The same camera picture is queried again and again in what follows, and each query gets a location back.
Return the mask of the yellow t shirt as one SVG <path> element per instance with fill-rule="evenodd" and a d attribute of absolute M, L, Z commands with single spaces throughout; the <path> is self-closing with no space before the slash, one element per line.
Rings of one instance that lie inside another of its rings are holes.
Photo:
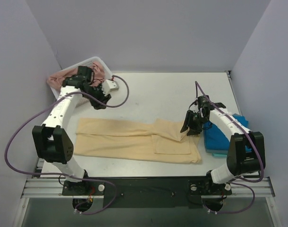
<path fill-rule="evenodd" d="M 182 122 L 156 119 L 141 122 L 82 118 L 76 130 L 74 153 L 173 164 L 197 164 L 199 136 L 180 132 Z"/>

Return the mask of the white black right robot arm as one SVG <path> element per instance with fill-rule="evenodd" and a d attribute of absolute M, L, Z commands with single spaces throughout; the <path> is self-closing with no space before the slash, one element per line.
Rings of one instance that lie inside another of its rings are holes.
<path fill-rule="evenodd" d="M 226 163 L 210 171 L 210 178 L 203 184 L 205 191 L 215 193 L 220 189 L 220 184 L 255 172 L 260 172 L 260 179 L 251 182 L 261 181 L 265 169 L 263 135 L 242 125 L 223 103 L 213 103 L 208 96 L 199 96 L 192 104 L 198 110 L 187 111 L 180 132 L 186 131 L 187 136 L 199 135 L 206 130 L 204 124 L 210 123 L 217 126 L 229 140 Z"/>

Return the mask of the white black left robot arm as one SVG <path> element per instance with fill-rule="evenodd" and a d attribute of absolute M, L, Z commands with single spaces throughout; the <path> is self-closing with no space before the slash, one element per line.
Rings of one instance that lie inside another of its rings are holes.
<path fill-rule="evenodd" d="M 69 119 L 84 94 L 92 96 L 90 103 L 96 110 L 105 109 L 110 95 L 105 95 L 100 82 L 94 83 L 93 67 L 78 66 L 72 76 L 61 82 L 58 104 L 40 126 L 34 126 L 32 136 L 39 158 L 52 163 L 74 182 L 73 189 L 80 195 L 89 192 L 90 183 L 84 179 L 86 171 L 73 158 L 74 145 L 66 132 Z"/>

